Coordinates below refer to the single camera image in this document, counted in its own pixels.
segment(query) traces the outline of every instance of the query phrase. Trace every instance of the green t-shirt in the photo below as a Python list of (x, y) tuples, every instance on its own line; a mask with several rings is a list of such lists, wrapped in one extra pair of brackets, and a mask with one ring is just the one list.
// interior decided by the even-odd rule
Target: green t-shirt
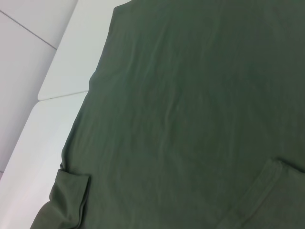
[(31, 228), (303, 229), (304, 99), (304, 0), (119, 6)]

